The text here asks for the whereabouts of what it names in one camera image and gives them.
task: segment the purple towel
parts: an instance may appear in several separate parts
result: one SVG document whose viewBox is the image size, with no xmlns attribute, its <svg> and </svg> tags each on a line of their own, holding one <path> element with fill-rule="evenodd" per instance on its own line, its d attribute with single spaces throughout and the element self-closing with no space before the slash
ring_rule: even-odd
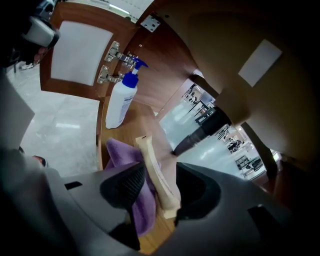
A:
<svg viewBox="0 0 320 256">
<path fill-rule="evenodd" d="M 140 150 L 114 138 L 106 142 L 110 160 L 104 170 L 144 160 Z M 134 224 L 137 235 L 143 236 L 155 225 L 156 221 L 156 189 L 145 169 L 145 181 L 132 206 Z"/>
</svg>

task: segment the black cylindrical tube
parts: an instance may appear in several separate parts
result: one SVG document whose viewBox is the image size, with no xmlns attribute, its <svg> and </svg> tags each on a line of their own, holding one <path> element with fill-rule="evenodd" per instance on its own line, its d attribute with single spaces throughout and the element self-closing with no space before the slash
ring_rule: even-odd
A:
<svg viewBox="0 0 320 256">
<path fill-rule="evenodd" d="M 201 127 L 185 137 L 178 146 L 176 146 L 173 151 L 174 155 L 181 155 L 206 137 L 216 133 L 222 126 L 231 124 L 230 119 L 220 108 L 215 106 L 214 109 L 215 112 L 202 123 Z"/>
</svg>

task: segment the white tiled floor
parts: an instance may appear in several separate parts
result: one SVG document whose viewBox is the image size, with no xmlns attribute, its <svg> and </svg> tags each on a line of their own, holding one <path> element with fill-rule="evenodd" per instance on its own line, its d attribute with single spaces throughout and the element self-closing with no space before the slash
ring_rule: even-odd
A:
<svg viewBox="0 0 320 256">
<path fill-rule="evenodd" d="M 39 66 L 8 77 L 35 113 L 21 143 L 25 153 L 46 158 L 62 177 L 97 171 L 99 102 L 41 91 Z"/>
<path fill-rule="evenodd" d="M 188 102 L 181 100 L 180 104 L 160 121 L 172 149 L 175 149 L 187 135 L 199 127 L 194 117 L 197 112 L 192 110 L 188 113 L 191 107 Z M 182 163 L 207 167 L 244 179 L 227 146 L 215 136 L 204 139 L 197 146 L 180 155 L 178 160 Z"/>
</svg>

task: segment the table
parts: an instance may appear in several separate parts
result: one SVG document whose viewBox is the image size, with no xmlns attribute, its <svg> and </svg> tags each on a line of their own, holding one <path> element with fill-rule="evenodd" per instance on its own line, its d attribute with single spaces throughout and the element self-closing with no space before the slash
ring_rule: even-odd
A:
<svg viewBox="0 0 320 256">
<path fill-rule="evenodd" d="M 136 145 L 136 138 L 152 135 L 152 146 L 155 157 L 161 163 L 161 171 L 167 180 L 173 193 L 180 198 L 176 185 L 176 163 L 177 158 L 171 154 L 172 148 L 167 141 L 166 135 L 156 120 L 155 114 L 150 106 L 132 101 L 123 123 L 115 129 L 106 128 L 106 115 L 110 97 L 106 97 L 101 115 L 101 129 L 98 137 L 98 156 L 100 168 L 106 166 L 110 156 L 107 151 L 106 142 L 114 138 L 131 146 Z M 140 252 L 151 254 L 154 252 L 174 231 L 174 219 L 165 219 L 158 199 L 156 200 L 157 211 L 154 228 L 147 235 L 139 237 Z"/>
</svg>

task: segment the white paper label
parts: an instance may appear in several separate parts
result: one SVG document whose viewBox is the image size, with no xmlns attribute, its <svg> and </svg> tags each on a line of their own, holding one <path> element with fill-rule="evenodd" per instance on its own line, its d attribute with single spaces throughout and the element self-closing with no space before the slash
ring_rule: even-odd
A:
<svg viewBox="0 0 320 256">
<path fill-rule="evenodd" d="M 246 80 L 251 87 L 254 87 L 281 54 L 282 51 L 279 48 L 268 40 L 263 39 L 244 63 L 238 74 Z"/>
</svg>

